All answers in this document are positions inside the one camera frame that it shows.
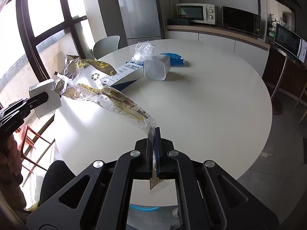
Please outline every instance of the microwave oven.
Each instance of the microwave oven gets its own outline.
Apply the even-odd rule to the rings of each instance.
[[[274,42],[288,50],[303,63],[305,62],[307,42],[290,29],[277,23]]]
[[[178,18],[191,18],[191,22],[215,25],[215,6],[203,3],[178,3]]]
[[[223,26],[260,36],[261,16],[232,7],[222,6]]]

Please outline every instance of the dark cabinet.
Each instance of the dark cabinet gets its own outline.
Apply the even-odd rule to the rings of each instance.
[[[271,48],[262,79],[265,82],[276,85],[284,66],[285,59],[285,56],[277,52],[277,50]],[[307,70],[304,67],[294,64],[288,60],[287,69],[280,88],[296,97],[299,97],[306,82]],[[303,96],[302,100],[307,102],[307,97]]]

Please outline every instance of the recycling symbol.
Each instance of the recycling symbol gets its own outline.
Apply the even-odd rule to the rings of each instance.
[[[99,79],[99,73],[94,73],[93,75],[92,75],[92,80],[98,80]]]

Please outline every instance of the white cabinet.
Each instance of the white cabinet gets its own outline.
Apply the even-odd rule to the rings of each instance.
[[[241,41],[235,41],[234,54],[244,59],[262,77],[269,56],[267,50]]]
[[[165,39],[182,39],[182,40],[198,41],[198,33],[167,31],[165,35]]]
[[[222,49],[223,52],[234,53],[235,40],[215,35],[199,34],[198,40]]]

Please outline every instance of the white plastic container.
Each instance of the white plastic container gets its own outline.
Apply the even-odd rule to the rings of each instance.
[[[170,59],[164,54],[154,55],[144,62],[144,74],[151,80],[165,80],[170,68]]]

